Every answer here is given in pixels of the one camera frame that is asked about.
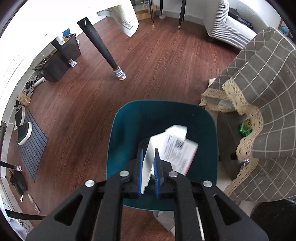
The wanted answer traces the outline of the grey checked round tablecloth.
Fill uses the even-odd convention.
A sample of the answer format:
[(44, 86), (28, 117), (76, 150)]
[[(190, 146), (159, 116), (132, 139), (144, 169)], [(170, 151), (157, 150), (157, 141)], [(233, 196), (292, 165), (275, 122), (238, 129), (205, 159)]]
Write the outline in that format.
[(279, 30), (259, 32), (201, 95), (220, 113), (225, 151), (245, 120), (250, 134), (235, 144), (238, 169), (225, 194), (235, 201), (295, 197), (295, 44)]

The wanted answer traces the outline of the white patterned tablecloth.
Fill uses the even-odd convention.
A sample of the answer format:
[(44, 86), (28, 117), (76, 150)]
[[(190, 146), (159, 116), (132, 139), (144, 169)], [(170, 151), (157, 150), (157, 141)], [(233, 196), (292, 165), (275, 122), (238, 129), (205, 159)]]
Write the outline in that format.
[(130, 1), (27, 1), (1, 35), (1, 114), (23, 74), (34, 58), (64, 30), (97, 13), (110, 16), (131, 37), (138, 19)]

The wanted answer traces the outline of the dark striped floor mat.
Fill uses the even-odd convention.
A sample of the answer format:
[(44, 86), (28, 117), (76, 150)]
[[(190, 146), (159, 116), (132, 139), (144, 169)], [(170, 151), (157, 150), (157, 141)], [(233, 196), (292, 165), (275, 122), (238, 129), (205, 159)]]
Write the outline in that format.
[(32, 124), (32, 133), (22, 146), (18, 146), (18, 150), (27, 173), (35, 182), (39, 163), (48, 142), (48, 138), (38, 126), (30, 111), (27, 111), (26, 113), (25, 122), (30, 122)]

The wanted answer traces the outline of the green bottle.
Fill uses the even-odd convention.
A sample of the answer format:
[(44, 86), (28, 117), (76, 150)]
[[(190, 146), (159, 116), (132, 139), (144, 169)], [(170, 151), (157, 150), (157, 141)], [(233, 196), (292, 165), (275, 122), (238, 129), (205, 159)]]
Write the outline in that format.
[(238, 132), (242, 137), (247, 137), (250, 135), (252, 130), (253, 128), (250, 118), (246, 119), (238, 126)]

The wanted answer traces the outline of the cardboard box on floor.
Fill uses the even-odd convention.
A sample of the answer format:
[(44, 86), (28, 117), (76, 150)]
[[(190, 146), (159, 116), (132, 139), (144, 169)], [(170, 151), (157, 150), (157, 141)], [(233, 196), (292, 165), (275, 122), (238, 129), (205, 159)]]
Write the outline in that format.
[(133, 8), (139, 21), (151, 18), (148, 4), (136, 5)]

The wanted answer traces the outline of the black storage bin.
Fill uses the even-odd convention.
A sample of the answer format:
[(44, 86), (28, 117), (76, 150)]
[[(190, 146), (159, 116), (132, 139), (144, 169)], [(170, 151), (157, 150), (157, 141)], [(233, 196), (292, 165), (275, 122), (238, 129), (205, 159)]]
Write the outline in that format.
[[(70, 35), (70, 39), (62, 45), (62, 48), (66, 54), (69, 54), (71, 59), (77, 60), (81, 52), (77, 43), (76, 33)], [(45, 60), (41, 60), (33, 70), (49, 82), (59, 82), (69, 68), (70, 65), (68, 61), (61, 53), (54, 49), (45, 57)]]

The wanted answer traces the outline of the black white slipper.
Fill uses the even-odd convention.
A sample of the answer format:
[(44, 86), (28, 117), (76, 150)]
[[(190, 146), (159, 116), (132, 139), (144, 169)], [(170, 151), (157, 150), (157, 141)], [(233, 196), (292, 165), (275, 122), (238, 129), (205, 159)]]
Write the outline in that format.
[(31, 136), (32, 134), (32, 123), (24, 123), (19, 126), (18, 129), (18, 145), (22, 146)]

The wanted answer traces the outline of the black table leg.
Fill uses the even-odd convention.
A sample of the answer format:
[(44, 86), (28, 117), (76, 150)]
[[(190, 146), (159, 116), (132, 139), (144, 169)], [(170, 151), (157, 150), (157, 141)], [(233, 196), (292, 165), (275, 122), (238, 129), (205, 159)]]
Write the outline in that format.
[(91, 24), (90, 20), (87, 17), (85, 17), (79, 20), (77, 24), (81, 28), (83, 33), (92, 42), (92, 44), (96, 47), (96, 49), (100, 52), (100, 54), (104, 57), (107, 63), (111, 66), (111, 68), (113, 69), (113, 73), (118, 78), (118, 80), (119, 81), (125, 80), (126, 79), (125, 73), (123, 72), (121, 67), (117, 65), (116, 61), (114, 60), (111, 53), (105, 46), (97, 30), (95, 30), (94, 26)]
[(72, 58), (69, 57), (69, 55), (64, 51), (60, 43), (56, 40), (53, 39), (51, 41), (51, 44), (56, 48), (56, 50), (68, 61), (68, 64), (74, 68), (77, 65), (77, 62), (73, 60)]

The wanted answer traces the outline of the small blue globe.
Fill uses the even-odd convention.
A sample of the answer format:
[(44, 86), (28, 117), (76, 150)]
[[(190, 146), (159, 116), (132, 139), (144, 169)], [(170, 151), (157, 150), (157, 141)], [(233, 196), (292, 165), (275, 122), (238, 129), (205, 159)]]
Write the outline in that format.
[(287, 29), (287, 27), (285, 27), (285, 26), (281, 26), (281, 31), (285, 34), (285, 35), (287, 35), (288, 34), (288, 29)]

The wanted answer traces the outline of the black handbag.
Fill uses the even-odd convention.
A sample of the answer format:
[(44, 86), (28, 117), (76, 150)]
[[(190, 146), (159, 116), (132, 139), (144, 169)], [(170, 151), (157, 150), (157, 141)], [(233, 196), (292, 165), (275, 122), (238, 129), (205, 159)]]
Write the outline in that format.
[(247, 26), (248, 28), (253, 29), (252, 24), (249, 21), (242, 18), (241, 15), (238, 13), (237, 9), (229, 8), (228, 15), (234, 18), (236, 21), (240, 22), (241, 24)]

